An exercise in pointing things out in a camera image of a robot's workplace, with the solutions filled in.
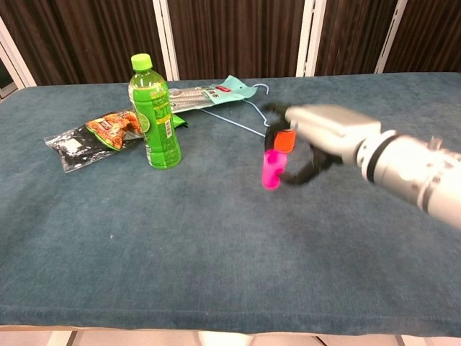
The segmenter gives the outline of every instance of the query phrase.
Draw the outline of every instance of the blue tablecloth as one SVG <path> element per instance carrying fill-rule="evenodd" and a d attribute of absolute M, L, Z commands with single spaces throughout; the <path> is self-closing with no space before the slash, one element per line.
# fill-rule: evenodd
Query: blue tablecloth
<path fill-rule="evenodd" d="M 245 82 L 270 86 L 258 105 L 338 104 L 461 150 L 460 74 Z M 127 107 L 126 84 L 0 104 L 0 324 L 461 337 L 461 233 L 356 167 L 267 192 L 264 139 L 191 111 L 174 169 L 139 145 L 64 174 L 42 138 Z M 264 131 L 248 104 L 210 110 Z"/>

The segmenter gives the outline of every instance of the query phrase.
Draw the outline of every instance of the pink marker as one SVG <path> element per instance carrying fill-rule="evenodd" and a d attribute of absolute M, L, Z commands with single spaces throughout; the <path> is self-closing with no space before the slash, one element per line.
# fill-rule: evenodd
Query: pink marker
<path fill-rule="evenodd" d="M 275 190 L 280 185 L 279 174 L 287 166 L 287 154 L 269 149 L 264 153 L 262 163 L 262 186 L 268 190 Z"/>

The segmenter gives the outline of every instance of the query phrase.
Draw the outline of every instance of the green plastic bottle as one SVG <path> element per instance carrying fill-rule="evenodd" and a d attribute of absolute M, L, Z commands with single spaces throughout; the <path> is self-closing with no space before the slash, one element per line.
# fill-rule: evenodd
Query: green plastic bottle
<path fill-rule="evenodd" d="M 168 86 L 160 74 L 152 70 L 148 54 L 131 57 L 135 75 L 128 94 L 136 110 L 146 143 L 147 160 L 153 168 L 166 169 L 181 161 L 173 124 Z"/>

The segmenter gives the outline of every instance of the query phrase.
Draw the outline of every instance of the floor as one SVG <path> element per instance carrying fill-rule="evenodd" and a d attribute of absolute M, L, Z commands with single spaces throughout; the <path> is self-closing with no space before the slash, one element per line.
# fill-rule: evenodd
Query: floor
<path fill-rule="evenodd" d="M 0 332 L 1 346 L 461 346 L 451 337 L 413 338 L 398 341 L 393 335 L 341 335 L 271 333 L 254 337 L 244 334 L 197 331 L 97 331 L 78 332 L 73 342 L 62 343 L 52 332 Z"/>

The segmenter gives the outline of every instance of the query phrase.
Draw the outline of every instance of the clear plastic bag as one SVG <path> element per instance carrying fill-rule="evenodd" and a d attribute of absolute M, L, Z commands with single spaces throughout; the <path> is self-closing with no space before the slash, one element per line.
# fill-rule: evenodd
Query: clear plastic bag
<path fill-rule="evenodd" d="M 122 148 L 127 148 L 141 141 L 139 136 L 123 141 Z M 45 144 L 56 150 L 61 156 L 61 164 L 65 173 L 85 167 L 105 157 L 117 153 L 117 150 L 103 144 L 92 132 L 82 125 L 60 135 L 44 138 Z"/>

